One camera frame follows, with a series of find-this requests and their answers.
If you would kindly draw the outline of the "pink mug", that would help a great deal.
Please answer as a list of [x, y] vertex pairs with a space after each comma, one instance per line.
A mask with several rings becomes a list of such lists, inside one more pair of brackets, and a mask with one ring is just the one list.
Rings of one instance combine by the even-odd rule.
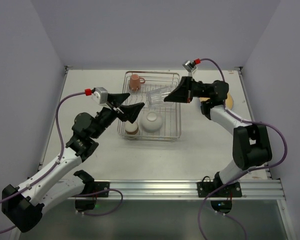
[[138, 74], [132, 74], [129, 79], [129, 88], [131, 91], [138, 91], [141, 89], [142, 84], [144, 84], [146, 80], [143, 77], [140, 77]]

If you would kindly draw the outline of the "clear drinking glass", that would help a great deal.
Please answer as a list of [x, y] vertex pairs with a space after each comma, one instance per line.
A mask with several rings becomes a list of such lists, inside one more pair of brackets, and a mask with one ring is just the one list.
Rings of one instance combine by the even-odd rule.
[[150, 108], [169, 108], [172, 102], [165, 102], [164, 99], [172, 91], [171, 86], [161, 87], [146, 92], [146, 102]]

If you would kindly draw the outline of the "yellow plate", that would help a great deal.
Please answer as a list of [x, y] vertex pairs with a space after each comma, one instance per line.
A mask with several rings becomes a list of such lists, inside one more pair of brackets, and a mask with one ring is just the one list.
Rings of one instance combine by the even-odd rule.
[[[208, 98], [208, 97], [200, 97], [199, 100], [202, 103], [202, 102], [206, 102], [206, 101], [210, 100], [210, 98]], [[227, 99], [225, 100], [225, 105], [230, 110], [233, 108], [234, 101], [233, 101], [232, 96], [229, 93], [227, 94]]]

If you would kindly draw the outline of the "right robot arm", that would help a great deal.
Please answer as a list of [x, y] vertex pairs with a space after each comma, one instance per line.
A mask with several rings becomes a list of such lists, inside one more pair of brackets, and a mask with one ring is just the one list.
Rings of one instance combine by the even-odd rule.
[[211, 181], [202, 181], [200, 188], [208, 196], [219, 196], [222, 186], [235, 183], [255, 167], [272, 159], [272, 150], [266, 126], [240, 118], [225, 106], [228, 83], [216, 80], [212, 83], [195, 81], [183, 76], [179, 85], [170, 92], [164, 102], [190, 103], [193, 98], [206, 98], [201, 106], [203, 115], [219, 124], [232, 135], [232, 160]]

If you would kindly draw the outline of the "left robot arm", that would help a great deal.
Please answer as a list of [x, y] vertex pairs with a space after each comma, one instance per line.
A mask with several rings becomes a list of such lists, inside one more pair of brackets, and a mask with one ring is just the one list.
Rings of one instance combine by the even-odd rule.
[[134, 123], [144, 102], [124, 105], [130, 93], [109, 93], [102, 87], [86, 89], [80, 95], [92, 96], [102, 106], [96, 116], [79, 113], [68, 142], [61, 142], [60, 153], [36, 174], [17, 186], [7, 185], [0, 201], [2, 213], [22, 233], [33, 229], [51, 208], [74, 196], [93, 195], [94, 178], [84, 170], [61, 182], [74, 168], [86, 161], [97, 149], [96, 142], [115, 121]]

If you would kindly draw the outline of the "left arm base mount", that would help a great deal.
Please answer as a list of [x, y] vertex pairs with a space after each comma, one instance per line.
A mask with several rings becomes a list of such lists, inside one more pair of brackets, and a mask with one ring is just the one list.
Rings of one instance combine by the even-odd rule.
[[[91, 181], [88, 182], [84, 185], [84, 188], [82, 190], [82, 192], [80, 193], [81, 195], [84, 194], [92, 194], [92, 193], [96, 193], [96, 192], [100, 192], [102, 190], [107, 190], [110, 187], [110, 183], [107, 181]], [[87, 210], [93, 210], [95, 208], [95, 205], [97, 203], [97, 198], [101, 197], [101, 198], [107, 198], [109, 195], [108, 192], [103, 192], [100, 194], [95, 194], [90, 196], [90, 200], [75, 200], [75, 209], [78, 212], [82, 212], [82, 211], [87, 211]]]

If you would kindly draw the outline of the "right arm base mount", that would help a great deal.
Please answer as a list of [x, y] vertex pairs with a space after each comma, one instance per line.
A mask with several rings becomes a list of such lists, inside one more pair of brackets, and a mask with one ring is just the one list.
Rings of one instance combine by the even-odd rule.
[[[199, 198], [205, 198], [211, 192], [215, 191], [222, 185], [216, 179], [211, 180], [209, 176], [205, 176], [201, 181], [196, 183], [197, 194]], [[222, 189], [216, 191], [210, 197], [210, 205], [213, 210], [221, 214], [228, 214], [233, 207], [233, 199], [241, 198], [243, 196], [241, 185], [239, 182], [235, 182], [226, 185]]]

